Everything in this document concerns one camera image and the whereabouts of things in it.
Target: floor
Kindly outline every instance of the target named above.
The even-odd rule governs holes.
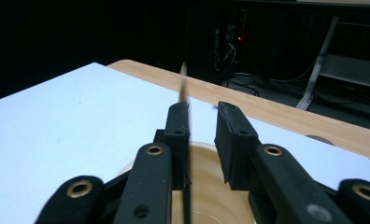
[[[221,85],[296,107],[306,89],[307,78],[271,79],[266,83],[251,73],[233,73]],[[370,88],[319,77],[307,111],[370,129]]]

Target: dark background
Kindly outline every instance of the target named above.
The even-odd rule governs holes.
[[[185,1],[0,1],[0,98],[88,63],[122,59],[173,72],[186,60],[189,76],[218,83],[225,69],[216,71],[215,31],[227,25],[238,66],[251,63],[266,80],[293,78],[313,64],[332,18],[242,13]],[[345,20],[370,24],[369,16]],[[235,43],[240,33],[244,40]],[[330,52],[370,60],[370,27],[339,26]]]
[[[184,32],[179,1],[0,1],[0,98],[94,62],[179,71]]]

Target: wooden tabletop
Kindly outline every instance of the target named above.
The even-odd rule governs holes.
[[[179,91],[180,74],[131,60],[108,65],[133,77]],[[330,119],[291,106],[275,103],[240,91],[187,77],[187,95],[217,105],[224,101],[237,105],[243,113],[254,119],[303,135],[326,139],[337,147],[370,158],[370,130],[337,119]]]

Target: cable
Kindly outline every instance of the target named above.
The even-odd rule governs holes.
[[[226,88],[230,88],[229,87],[229,84],[232,83],[238,87],[241,87],[241,88],[236,88],[236,87],[232,87],[230,89],[232,90],[235,90],[235,91],[246,91],[247,93],[250,93],[254,96],[260,96],[261,94],[259,93],[259,91],[257,91],[256,89],[252,88],[250,85],[254,84],[255,83],[255,80],[253,77],[251,77],[251,74],[248,74],[248,73],[232,73],[232,76],[231,78],[227,79],[226,81]],[[243,82],[238,82],[238,81],[234,81],[233,78],[235,77],[247,77],[250,79],[250,82],[246,82],[246,83],[243,83]]]

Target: white table surface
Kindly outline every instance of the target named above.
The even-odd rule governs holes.
[[[114,178],[152,142],[156,129],[164,129],[168,107],[177,101],[175,91],[98,63],[1,99],[0,223],[34,223],[72,177]],[[191,141],[213,145],[216,108],[193,98],[189,103]],[[328,187],[337,189],[347,178],[370,181],[364,156],[249,121],[262,143],[287,148]]]

